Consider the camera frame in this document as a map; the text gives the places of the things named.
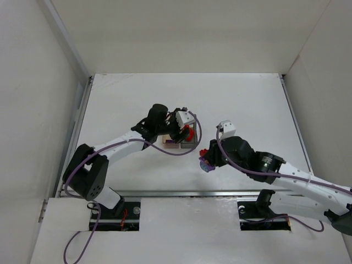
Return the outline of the red curved lego brick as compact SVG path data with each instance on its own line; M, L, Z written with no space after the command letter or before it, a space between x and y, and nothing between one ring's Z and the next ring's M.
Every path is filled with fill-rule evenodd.
M193 125L185 125L184 129L188 132L188 134L184 140L186 142L193 141L193 138L195 136L195 131L194 131Z

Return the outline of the red flower lego piece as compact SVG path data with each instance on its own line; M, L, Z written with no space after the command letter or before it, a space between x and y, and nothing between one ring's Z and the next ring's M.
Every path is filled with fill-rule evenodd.
M207 150L206 148L200 150L200 151L199 151L200 156L201 156L201 157L204 156L204 155L207 153L207 151L208 151L208 150Z

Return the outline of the purple lego piece with butterfly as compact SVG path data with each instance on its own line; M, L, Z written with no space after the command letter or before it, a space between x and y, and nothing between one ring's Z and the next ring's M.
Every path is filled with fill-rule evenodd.
M206 173L216 169L214 160L206 159L205 157L199 157L199 165L200 168Z

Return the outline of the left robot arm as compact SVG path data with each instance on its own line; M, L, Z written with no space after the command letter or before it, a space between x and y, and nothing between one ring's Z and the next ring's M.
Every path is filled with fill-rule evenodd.
M170 112L165 105L154 104L148 115L124 135L97 147L80 145L63 174L64 191L72 189L78 198L119 210L124 198L105 185L109 165L153 146L159 136L168 135L175 143L193 138L194 121L187 108Z

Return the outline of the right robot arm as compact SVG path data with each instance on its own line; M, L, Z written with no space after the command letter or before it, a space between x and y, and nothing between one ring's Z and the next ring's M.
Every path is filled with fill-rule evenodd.
M205 172L232 166L250 179L291 191L280 195L263 189L255 202L255 217L270 221L283 215L298 215L330 224L335 230L351 235L351 188L332 184L301 171L283 158L255 151L239 136L213 139L200 151L200 166Z

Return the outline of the grey transparent container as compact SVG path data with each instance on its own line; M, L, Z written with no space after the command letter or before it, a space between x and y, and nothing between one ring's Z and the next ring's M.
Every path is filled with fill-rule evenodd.
M193 149L198 143L197 122L193 118L192 123L185 125L189 129L188 137L180 143L181 149Z

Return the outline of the amber transparent container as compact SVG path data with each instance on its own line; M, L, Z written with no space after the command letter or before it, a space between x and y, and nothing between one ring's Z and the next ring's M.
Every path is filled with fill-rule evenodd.
M164 149L179 149L180 143L176 143L169 135L163 135L162 146Z

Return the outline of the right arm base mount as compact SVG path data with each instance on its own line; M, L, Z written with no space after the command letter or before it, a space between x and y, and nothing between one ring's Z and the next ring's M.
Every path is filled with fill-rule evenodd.
M264 189L255 200L237 200L241 231L291 231L286 214L277 214L270 209L271 198L275 193Z

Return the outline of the aluminium right rail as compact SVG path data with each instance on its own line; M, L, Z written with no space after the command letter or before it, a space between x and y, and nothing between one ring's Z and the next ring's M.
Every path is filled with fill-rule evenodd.
M344 200L344 195L336 189L334 184L314 176L283 76L280 76L280 81L308 171L304 172L289 162L281 166L279 170L280 176L273 182L273 185L291 190L296 195L281 199L276 208L280 208L288 214L312 218L331 224L330 219L325 214L329 213L330 210L332 210L334 216L339 216L344 212L344 208L340 204Z

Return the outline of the aluminium rail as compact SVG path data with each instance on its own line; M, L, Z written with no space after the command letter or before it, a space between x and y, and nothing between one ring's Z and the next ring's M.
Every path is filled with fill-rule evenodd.
M296 195L281 199L276 208L280 208L288 214L312 218L331 224L330 219L325 214L329 213L330 210L332 210L334 216L339 216L344 212L344 208L340 204L344 200L344 195L336 189L334 184L314 176L283 76L280 76L280 81L308 171L304 172L289 162L281 166L279 170L280 176L273 182L273 185L291 190Z
M74 108L71 113L71 119L69 123L69 128L64 141L63 151L58 167L58 172L52 187L52 191L49 193L48 198L43 200L41 211L38 217L38 223L41 223L44 219L46 212L46 207L48 205L49 198L60 196L62 189L62 176L69 163L72 152L75 150L78 138L80 135L80 130L83 123L83 118L86 112L87 103L89 100L92 84L94 81L94 76L89 76L85 87L82 84L78 85L76 94Z
M254 197L260 190L118 190L117 193L125 197Z

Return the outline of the aluminium front rail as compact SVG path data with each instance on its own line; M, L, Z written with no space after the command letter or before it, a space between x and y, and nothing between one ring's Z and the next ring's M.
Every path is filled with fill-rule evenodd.
M117 193L125 197L254 197L260 190L118 190Z

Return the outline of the aluminium left rail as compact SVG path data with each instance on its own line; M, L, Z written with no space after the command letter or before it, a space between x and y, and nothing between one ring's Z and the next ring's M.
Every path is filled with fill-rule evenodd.
M89 76L85 87L82 84L78 85L76 94L74 108L71 113L71 119L69 123L69 128L64 141L63 151L58 167L58 172L52 187L52 191L49 193L48 198L43 200L41 211L38 217L38 223L41 223L44 219L46 212L46 207L48 205L49 198L60 196L62 189L62 176L69 163L72 152L75 150L78 138L80 135L80 130L83 123L83 118L86 112L87 103L89 100L92 84L94 81L94 76Z

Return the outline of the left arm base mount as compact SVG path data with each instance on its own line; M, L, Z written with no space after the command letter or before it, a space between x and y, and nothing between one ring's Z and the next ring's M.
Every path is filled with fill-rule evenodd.
M111 210L100 206L101 216L95 231L137 232L140 227L140 201L126 201L122 210L115 215Z

